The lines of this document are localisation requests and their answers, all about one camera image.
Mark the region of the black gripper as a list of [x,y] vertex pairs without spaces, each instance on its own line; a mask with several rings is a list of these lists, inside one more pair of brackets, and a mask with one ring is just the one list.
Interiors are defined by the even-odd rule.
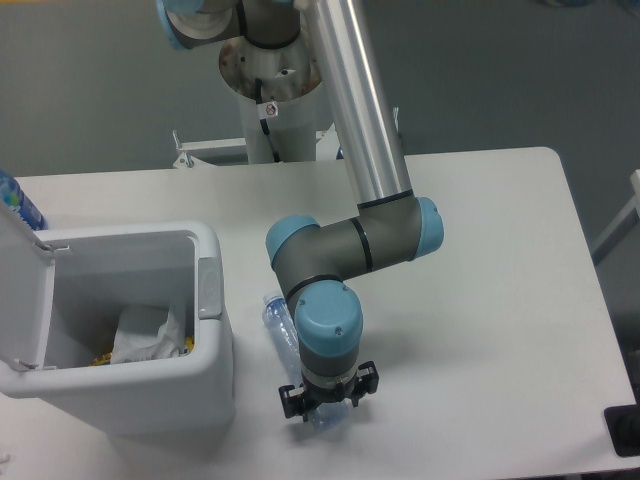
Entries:
[[347,400],[357,408],[364,396],[377,391],[379,373],[375,363],[367,361],[359,365],[353,374],[330,378],[304,372],[302,379],[304,385],[283,385],[278,388],[278,393],[286,419],[301,417],[308,422],[310,414],[323,404]]

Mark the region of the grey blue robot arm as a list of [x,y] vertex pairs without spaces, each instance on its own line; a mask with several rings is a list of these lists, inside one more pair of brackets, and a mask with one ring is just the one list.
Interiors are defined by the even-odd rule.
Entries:
[[160,1],[177,49],[220,44],[219,70],[237,97],[252,163],[312,160],[306,104],[325,90],[355,194],[355,217],[320,225],[308,215],[266,236],[295,326],[299,378],[282,386],[286,417],[375,393],[373,362],[359,363],[363,313],[347,281],[436,251],[444,227],[414,194],[359,1]]

